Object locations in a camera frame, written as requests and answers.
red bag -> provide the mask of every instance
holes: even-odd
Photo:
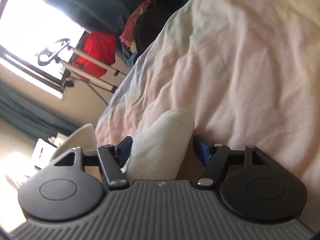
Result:
[[[94,57],[104,64],[111,66],[116,62],[116,38],[113,35],[92,32],[82,38],[78,45],[80,45],[79,50],[82,50],[85,54]],[[73,65],[75,67],[80,66],[82,70],[97,78],[107,73],[106,69],[79,55],[74,56]]]

window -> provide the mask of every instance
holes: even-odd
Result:
[[[41,0],[2,0],[0,3],[0,56],[42,82],[62,86],[65,69],[52,61],[37,64],[37,54],[56,40],[69,38],[75,47],[84,28]],[[63,50],[59,57],[69,61],[72,51]]]

beige wall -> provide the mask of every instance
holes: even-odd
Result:
[[[25,221],[17,191],[5,178],[7,159],[12,153],[30,158],[36,142],[0,119],[0,226],[11,231]]]
[[[125,73],[130,70],[119,58],[116,58],[116,63],[113,67]],[[103,79],[116,86],[119,86],[122,81],[120,77],[115,77],[111,73],[104,75]],[[0,65],[0,80],[47,111],[78,126],[85,123],[96,125],[101,113],[106,108],[105,104],[90,88],[80,81],[76,81],[74,88],[66,88],[63,98],[59,99],[29,83],[2,65]],[[113,94],[101,89],[98,89],[98,91],[107,102],[110,101]]]

sunlight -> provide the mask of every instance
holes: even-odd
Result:
[[[25,155],[13,152],[0,161],[0,170],[11,178],[19,177],[21,174],[34,176],[37,170],[31,160]]]
[[[8,0],[0,18],[0,44],[17,57],[61,79],[63,66],[55,62],[41,67],[36,53],[63,38],[75,47],[84,28],[62,12],[41,0]],[[72,51],[63,50],[59,56],[69,61]]]
[[[16,68],[15,66],[11,65],[8,61],[0,58],[0,64],[4,66],[5,68],[9,69],[13,73],[17,74],[21,78],[25,79],[26,81],[30,82],[31,84],[41,88],[42,90],[56,96],[59,99],[62,99],[62,93],[60,91],[57,91],[56,89],[53,89],[52,87],[49,87],[48,85],[44,84],[43,82],[35,79],[34,77],[28,75],[27,73],[23,72],[22,70]]]

metal rivet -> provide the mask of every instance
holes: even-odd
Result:
[[[209,178],[202,178],[197,181],[199,186],[211,186],[213,184],[213,180]]]
[[[122,187],[122,186],[126,185],[127,183],[128,183],[128,181],[125,179],[114,179],[114,180],[110,181],[110,185],[112,185],[114,187]]]

